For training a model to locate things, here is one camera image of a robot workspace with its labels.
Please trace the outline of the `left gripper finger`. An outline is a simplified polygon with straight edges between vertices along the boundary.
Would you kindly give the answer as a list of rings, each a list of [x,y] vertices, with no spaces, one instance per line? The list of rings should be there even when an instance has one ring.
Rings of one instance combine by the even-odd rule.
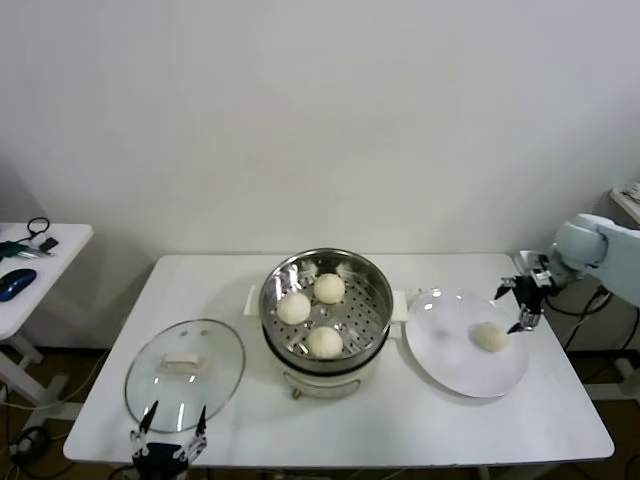
[[[149,455],[149,447],[147,445],[146,436],[150,430],[151,423],[156,414],[158,407],[158,401],[155,401],[152,406],[145,410],[143,418],[138,426],[137,430],[130,432],[130,442],[133,449],[132,458],[140,458]]]
[[[195,435],[176,453],[176,459],[195,460],[203,452],[206,446],[206,407],[203,406],[196,425]]]

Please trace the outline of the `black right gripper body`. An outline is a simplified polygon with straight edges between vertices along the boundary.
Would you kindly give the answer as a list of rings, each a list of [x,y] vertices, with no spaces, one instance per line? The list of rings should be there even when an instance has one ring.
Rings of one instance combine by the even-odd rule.
[[[517,276],[517,302],[521,310],[541,311],[542,302],[555,293],[555,282],[550,273]]]

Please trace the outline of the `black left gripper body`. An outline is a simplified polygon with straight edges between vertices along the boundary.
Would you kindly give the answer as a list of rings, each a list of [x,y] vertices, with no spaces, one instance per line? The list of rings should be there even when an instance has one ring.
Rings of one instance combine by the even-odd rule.
[[[180,445],[153,442],[146,451],[143,454],[138,450],[132,457],[133,466],[143,480],[177,479],[189,468]]]

